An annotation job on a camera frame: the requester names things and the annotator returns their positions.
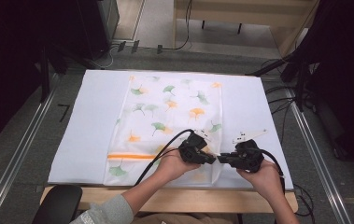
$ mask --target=hand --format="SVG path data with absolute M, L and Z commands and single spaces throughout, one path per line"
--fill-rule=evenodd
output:
M 200 164 L 183 161 L 180 158 L 178 150 L 168 148 L 164 151 L 160 164 L 154 174 L 165 177 L 166 181 L 169 182 L 199 167 Z
M 249 173 L 240 169 L 237 169 L 237 173 L 249 181 L 253 188 L 267 201 L 270 200 L 276 192 L 283 193 L 278 169 L 276 165 L 270 161 L 263 160 L 261 169 L 257 173 Z

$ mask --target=black chair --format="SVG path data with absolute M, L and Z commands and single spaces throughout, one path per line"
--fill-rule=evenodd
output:
M 83 190 L 74 185 L 57 185 L 46 195 L 33 224 L 66 224 L 75 219 Z

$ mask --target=gray carpet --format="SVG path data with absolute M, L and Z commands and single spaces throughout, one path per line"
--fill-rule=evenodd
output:
M 134 54 L 129 51 L 129 49 L 119 53 L 115 51 L 113 53 L 114 63 L 109 69 L 193 71 L 240 75 L 258 70 L 262 63 L 266 61 L 266 59 L 258 58 L 183 51 L 165 51 L 162 54 L 156 54 L 153 49 L 141 49 Z M 0 209 L 0 223 L 30 223 L 32 221 L 41 196 L 38 186 L 44 186 L 47 183 L 54 154 L 72 112 L 72 108 L 69 109 L 64 120 L 60 122 L 65 107 L 58 106 L 58 104 L 74 104 L 83 74 L 84 68 L 71 62 L 66 75 L 62 76 L 49 111 Z M 282 84 L 278 81 L 277 70 L 270 74 L 268 77 L 263 77 L 263 86 L 266 90 Z M 286 97 L 283 90 L 268 95 L 269 100 L 283 97 Z M 0 177 L 38 107 L 39 98 L 40 89 L 28 99 L 0 135 Z M 280 104 L 271 104 L 272 110 Z M 280 136 L 282 134 L 284 112 L 285 110 L 274 115 L 275 125 Z M 304 111 L 304 115 L 315 135 L 322 156 L 331 170 L 333 179 L 346 200 L 347 211 L 354 223 L 354 161 L 337 160 L 332 153 L 330 142 L 317 116 L 308 109 Z M 285 118 L 284 131 L 282 143 L 292 180 L 295 184 L 307 190 L 313 198 L 316 222 L 337 223 L 291 110 Z M 299 213 L 307 213 L 303 201 L 299 199 L 298 203 Z M 273 223 L 274 220 L 273 216 L 269 214 L 244 214 L 243 219 L 244 223 Z M 299 217 L 299 219 L 302 223 L 312 223 L 310 217 Z

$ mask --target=gray sleeve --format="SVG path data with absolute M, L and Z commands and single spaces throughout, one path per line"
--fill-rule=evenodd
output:
M 75 219 L 72 224 L 129 224 L 134 215 L 130 205 L 120 194 L 109 201 L 98 205 L 91 204 L 87 210 Z

